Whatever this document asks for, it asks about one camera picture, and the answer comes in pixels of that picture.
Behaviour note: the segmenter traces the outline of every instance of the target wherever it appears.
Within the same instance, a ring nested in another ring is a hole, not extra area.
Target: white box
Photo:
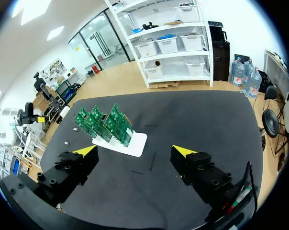
[[[205,61],[201,56],[185,57],[184,60],[191,77],[203,76]]]
[[[154,61],[149,61],[145,68],[144,71],[146,72],[148,79],[160,79],[163,77],[163,63],[161,60],[154,60]]]
[[[175,53],[178,51],[177,36],[156,40],[162,54]]]
[[[158,53],[157,44],[152,39],[141,42],[135,47],[138,49],[142,58],[155,56]]]
[[[202,37],[203,37],[203,35],[200,35],[200,34],[189,34],[189,35],[181,34],[179,37],[182,39],[186,51],[202,50]]]
[[[181,21],[184,23],[200,21],[198,6],[177,6],[174,9],[178,12]]]

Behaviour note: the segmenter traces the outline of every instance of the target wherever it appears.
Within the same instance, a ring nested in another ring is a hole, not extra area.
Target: black mat
[[[72,116],[98,104],[108,113],[117,103],[137,132],[148,135],[140,158],[98,147],[100,162],[83,187],[63,204],[65,212],[88,222],[126,228],[186,230],[204,223],[211,207],[186,187],[170,163],[171,146],[204,150],[236,183],[247,161],[255,184],[262,178],[262,147],[255,115],[244,94],[226,91],[151,92],[77,101],[54,133],[41,160],[43,171],[57,154],[91,145]],[[155,161],[150,170],[154,153]],[[253,201],[245,209],[248,218]]]

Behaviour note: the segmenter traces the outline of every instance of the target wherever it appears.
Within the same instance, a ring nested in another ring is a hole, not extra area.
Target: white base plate
[[[128,147],[125,147],[120,141],[118,141],[114,137],[112,137],[110,142],[107,143],[100,136],[97,136],[96,138],[92,139],[92,143],[94,145],[98,145],[109,150],[124,153],[134,157],[140,157],[143,153],[147,137],[148,136],[145,133],[136,133],[134,131]]]

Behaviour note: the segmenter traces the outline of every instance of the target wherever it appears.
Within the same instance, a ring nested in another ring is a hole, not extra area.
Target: white ceiling
[[[52,0],[46,13],[21,26],[22,12],[11,18],[7,11],[0,28],[0,90],[6,92],[14,79],[41,54],[61,41],[68,42],[79,24],[104,0]],[[51,30],[64,25],[62,33],[47,41]]]

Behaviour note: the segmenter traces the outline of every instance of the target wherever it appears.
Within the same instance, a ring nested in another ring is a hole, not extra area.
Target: red object
[[[95,72],[95,73],[99,73],[100,71],[98,70],[97,66],[92,66],[92,70]]]

